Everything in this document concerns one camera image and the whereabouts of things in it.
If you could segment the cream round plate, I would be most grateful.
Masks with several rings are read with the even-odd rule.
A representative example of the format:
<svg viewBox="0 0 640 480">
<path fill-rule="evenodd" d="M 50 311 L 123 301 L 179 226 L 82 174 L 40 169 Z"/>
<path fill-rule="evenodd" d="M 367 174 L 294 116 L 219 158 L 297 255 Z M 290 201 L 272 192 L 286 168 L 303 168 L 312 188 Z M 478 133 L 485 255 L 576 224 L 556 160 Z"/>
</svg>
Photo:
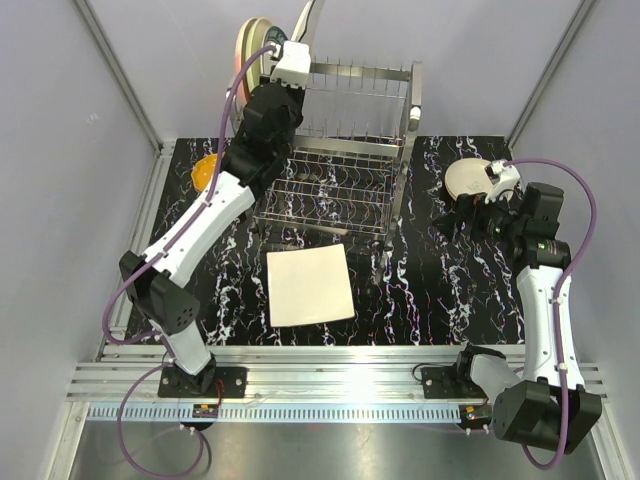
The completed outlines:
<svg viewBox="0 0 640 480">
<path fill-rule="evenodd" d="M 489 161 L 481 158 L 454 161 L 444 175 L 444 186 L 449 196 L 456 200 L 461 194 L 488 193 L 493 187 L 485 171 L 489 164 Z"/>
</svg>

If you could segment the white square plate black rim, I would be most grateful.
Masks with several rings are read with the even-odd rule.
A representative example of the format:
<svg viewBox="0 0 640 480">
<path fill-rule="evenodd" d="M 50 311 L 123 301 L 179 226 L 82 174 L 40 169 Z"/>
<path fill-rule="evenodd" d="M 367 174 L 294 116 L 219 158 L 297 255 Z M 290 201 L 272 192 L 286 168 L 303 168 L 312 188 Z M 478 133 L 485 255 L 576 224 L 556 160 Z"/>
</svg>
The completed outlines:
<svg viewBox="0 0 640 480">
<path fill-rule="evenodd" d="M 355 316 L 342 244 L 269 252 L 266 261 L 272 327 L 329 323 Z"/>
</svg>

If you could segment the pink and cream plate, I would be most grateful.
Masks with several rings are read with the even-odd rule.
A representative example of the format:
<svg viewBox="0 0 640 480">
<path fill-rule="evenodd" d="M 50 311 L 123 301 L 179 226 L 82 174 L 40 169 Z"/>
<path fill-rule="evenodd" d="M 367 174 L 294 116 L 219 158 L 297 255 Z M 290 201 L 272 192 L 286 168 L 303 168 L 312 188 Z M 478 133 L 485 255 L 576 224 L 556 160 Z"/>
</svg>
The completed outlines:
<svg viewBox="0 0 640 480">
<path fill-rule="evenodd" d="M 235 63 L 235 74 L 238 75 L 244 65 L 245 62 L 245 53 L 246 46 L 248 42 L 248 36 L 250 30 L 254 23 L 256 22 L 256 17 L 251 17 L 247 19 L 238 32 L 235 44 L 235 54 L 234 54 L 234 63 Z M 247 103 L 247 84 L 246 84 L 246 76 L 242 77 L 242 80 L 237 89 L 236 98 L 238 105 L 240 107 L 244 107 Z"/>
</svg>

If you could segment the orange polka dot plate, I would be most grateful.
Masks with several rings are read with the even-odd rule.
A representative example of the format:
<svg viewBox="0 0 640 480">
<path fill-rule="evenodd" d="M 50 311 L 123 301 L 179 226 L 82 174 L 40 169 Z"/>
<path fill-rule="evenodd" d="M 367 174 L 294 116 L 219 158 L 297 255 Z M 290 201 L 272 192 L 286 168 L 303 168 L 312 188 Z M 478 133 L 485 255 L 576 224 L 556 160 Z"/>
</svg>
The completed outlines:
<svg viewBox="0 0 640 480">
<path fill-rule="evenodd" d="M 217 154 L 210 154 L 204 156 L 195 163 L 191 171 L 191 180 L 193 187 L 199 193 L 206 189 L 212 179 L 216 169 L 217 160 Z"/>
</svg>

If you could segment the green rimmed white plate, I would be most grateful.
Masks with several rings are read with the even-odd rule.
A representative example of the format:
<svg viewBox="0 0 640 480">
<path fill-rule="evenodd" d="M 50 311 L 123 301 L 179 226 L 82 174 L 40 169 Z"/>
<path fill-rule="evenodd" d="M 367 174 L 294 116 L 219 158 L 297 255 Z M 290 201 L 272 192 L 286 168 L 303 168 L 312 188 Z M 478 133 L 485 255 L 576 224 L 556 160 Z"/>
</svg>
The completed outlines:
<svg viewBox="0 0 640 480">
<path fill-rule="evenodd" d="M 288 41 L 288 36 L 284 30 L 276 25 L 271 25 L 264 36 L 264 46 L 272 48 L 269 59 L 273 62 L 278 62 L 282 56 L 282 50 L 285 42 Z"/>
</svg>

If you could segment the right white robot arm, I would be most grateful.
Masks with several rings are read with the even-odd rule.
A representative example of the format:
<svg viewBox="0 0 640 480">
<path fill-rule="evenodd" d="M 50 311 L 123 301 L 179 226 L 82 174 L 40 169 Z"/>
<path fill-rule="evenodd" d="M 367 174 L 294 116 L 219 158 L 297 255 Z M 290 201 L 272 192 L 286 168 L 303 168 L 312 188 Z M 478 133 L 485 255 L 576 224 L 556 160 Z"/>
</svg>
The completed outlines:
<svg viewBox="0 0 640 480">
<path fill-rule="evenodd" d="M 532 182 L 516 208 L 504 197 L 462 193 L 436 221 L 453 238 L 469 228 L 474 240 L 506 246 L 525 322 L 525 361 L 516 374 L 501 352 L 469 345 L 448 367 L 445 383 L 465 397 L 484 393 L 493 408 L 497 438 L 526 447 L 572 453 L 602 414 L 576 360 L 569 313 L 573 259 L 556 237 L 564 202 L 561 189 Z"/>
</svg>

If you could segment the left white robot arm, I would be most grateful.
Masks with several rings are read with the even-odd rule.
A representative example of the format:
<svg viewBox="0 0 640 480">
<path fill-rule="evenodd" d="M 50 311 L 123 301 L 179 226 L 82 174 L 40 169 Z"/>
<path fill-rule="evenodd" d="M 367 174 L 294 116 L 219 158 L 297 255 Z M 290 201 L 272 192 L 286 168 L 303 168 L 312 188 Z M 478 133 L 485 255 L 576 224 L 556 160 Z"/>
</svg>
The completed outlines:
<svg viewBox="0 0 640 480">
<path fill-rule="evenodd" d="M 230 142 L 220 141 L 214 174 L 183 216 L 142 254 L 126 252 L 127 297 L 150 322 L 181 386 L 194 397 L 215 385 L 216 360 L 196 322 L 199 301 L 186 290 L 202 257 L 279 177 L 303 120 L 305 90 L 282 82 L 256 87 Z"/>
</svg>

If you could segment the steel two-tier dish rack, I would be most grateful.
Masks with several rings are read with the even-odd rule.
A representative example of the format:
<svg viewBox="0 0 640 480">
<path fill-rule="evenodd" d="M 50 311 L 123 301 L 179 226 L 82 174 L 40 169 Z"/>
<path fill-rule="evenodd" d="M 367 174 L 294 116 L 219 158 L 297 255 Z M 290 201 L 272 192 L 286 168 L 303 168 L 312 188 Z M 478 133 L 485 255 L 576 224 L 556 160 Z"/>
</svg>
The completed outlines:
<svg viewBox="0 0 640 480">
<path fill-rule="evenodd" d="M 422 116 L 423 64 L 311 65 L 304 120 L 252 227 L 290 248 L 338 240 L 390 250 Z"/>
</svg>

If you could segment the black marble pattern mat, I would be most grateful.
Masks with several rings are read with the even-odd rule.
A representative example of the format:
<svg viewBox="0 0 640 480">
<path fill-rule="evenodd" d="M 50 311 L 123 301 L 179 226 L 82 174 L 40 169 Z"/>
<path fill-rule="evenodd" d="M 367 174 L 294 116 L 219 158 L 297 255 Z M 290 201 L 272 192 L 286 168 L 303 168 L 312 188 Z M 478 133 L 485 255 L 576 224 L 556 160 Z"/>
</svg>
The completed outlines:
<svg viewBox="0 0 640 480">
<path fill-rule="evenodd" d="M 379 346 L 520 344 L 524 320 L 515 277 L 491 241 L 449 242 L 433 222 L 449 208 L 446 169 L 456 160 L 507 159 L 501 136 L 421 136 L 408 170 L 391 257 L 343 242 L 355 316 L 327 324 L 274 328 L 269 321 L 266 241 L 236 220 L 194 271 L 198 326 L 216 346 Z"/>
</svg>

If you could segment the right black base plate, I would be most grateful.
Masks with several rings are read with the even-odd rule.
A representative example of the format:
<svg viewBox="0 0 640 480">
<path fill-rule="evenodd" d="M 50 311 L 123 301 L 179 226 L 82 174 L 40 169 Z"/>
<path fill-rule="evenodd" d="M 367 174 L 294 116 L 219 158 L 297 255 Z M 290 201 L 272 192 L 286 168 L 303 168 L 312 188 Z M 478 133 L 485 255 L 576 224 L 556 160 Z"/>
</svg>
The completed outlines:
<svg viewBox="0 0 640 480">
<path fill-rule="evenodd" d="M 425 399 L 479 399 L 480 390 L 457 373 L 455 366 L 423 367 L 420 369 Z"/>
</svg>

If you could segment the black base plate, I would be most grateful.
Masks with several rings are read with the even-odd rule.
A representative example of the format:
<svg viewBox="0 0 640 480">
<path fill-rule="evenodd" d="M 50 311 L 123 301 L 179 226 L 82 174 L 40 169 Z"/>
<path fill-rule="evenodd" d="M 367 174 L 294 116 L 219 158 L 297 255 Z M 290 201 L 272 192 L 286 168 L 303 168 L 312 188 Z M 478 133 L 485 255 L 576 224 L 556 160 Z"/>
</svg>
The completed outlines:
<svg viewBox="0 0 640 480">
<path fill-rule="evenodd" d="M 420 369 L 425 399 L 479 399 L 480 390 L 457 373 L 455 366 L 423 367 Z"/>
<path fill-rule="evenodd" d="M 205 369 L 196 376 L 183 372 L 179 367 L 167 367 L 161 372 L 157 395 L 171 399 L 243 399 L 246 391 L 248 369 L 244 367 L 215 367 Z"/>
</svg>

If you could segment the right aluminium frame post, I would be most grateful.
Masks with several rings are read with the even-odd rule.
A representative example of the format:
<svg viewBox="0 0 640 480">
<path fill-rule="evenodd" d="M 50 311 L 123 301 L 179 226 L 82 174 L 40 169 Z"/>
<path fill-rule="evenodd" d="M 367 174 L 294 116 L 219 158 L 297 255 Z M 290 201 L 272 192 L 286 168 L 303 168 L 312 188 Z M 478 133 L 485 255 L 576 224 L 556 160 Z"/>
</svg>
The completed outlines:
<svg viewBox="0 0 640 480">
<path fill-rule="evenodd" d="M 507 145 L 513 150 L 535 113 L 546 91 L 551 86 L 564 60 L 569 55 L 583 28 L 598 6 L 598 0 L 580 0 L 519 113 L 509 135 Z"/>
</svg>

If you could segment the aluminium frame post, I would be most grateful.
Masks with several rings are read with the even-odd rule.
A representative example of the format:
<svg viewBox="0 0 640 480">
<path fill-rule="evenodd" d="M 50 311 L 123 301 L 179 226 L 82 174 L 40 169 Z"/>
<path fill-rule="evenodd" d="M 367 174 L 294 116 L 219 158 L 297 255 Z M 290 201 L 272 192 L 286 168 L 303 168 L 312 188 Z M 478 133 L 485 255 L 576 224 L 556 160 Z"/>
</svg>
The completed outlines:
<svg viewBox="0 0 640 480">
<path fill-rule="evenodd" d="M 598 0 L 580 0 L 519 113 L 509 135 L 507 145 L 513 150 L 535 113 L 546 91 L 551 86 L 564 60 L 569 55 L 583 28 L 598 6 Z"/>
<path fill-rule="evenodd" d="M 146 140 L 150 144 L 154 155 L 159 157 L 163 151 L 164 140 L 158 134 L 146 113 L 91 2 L 87 0 L 72 0 L 71 4 L 94 42 L 100 57 L 105 63 L 105 66 Z"/>
</svg>

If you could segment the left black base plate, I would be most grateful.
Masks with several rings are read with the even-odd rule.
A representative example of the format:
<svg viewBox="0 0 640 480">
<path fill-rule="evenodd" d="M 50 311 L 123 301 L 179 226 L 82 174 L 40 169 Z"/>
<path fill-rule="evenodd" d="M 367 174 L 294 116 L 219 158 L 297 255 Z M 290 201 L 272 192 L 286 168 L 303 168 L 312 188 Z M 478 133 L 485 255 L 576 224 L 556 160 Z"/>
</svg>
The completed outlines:
<svg viewBox="0 0 640 480">
<path fill-rule="evenodd" d="M 243 399 L 246 391 L 248 369 L 244 367 L 215 367 L 205 369 L 196 376 L 183 372 L 179 367 L 167 367 L 161 372 L 157 395 L 171 399 Z"/>
</svg>

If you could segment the left aluminium frame post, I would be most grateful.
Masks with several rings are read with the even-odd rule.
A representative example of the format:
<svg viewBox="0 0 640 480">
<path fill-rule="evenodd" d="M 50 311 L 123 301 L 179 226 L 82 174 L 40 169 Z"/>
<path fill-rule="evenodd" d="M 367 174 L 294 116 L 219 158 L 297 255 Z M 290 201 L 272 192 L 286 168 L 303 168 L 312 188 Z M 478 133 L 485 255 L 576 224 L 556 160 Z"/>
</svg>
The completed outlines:
<svg viewBox="0 0 640 480">
<path fill-rule="evenodd" d="M 105 63 L 105 66 L 146 140 L 150 144 L 154 155 L 159 157 L 163 151 L 164 140 L 158 134 L 146 113 L 91 2 L 87 0 L 72 0 L 71 4 L 94 42 L 100 57 Z"/>
</svg>

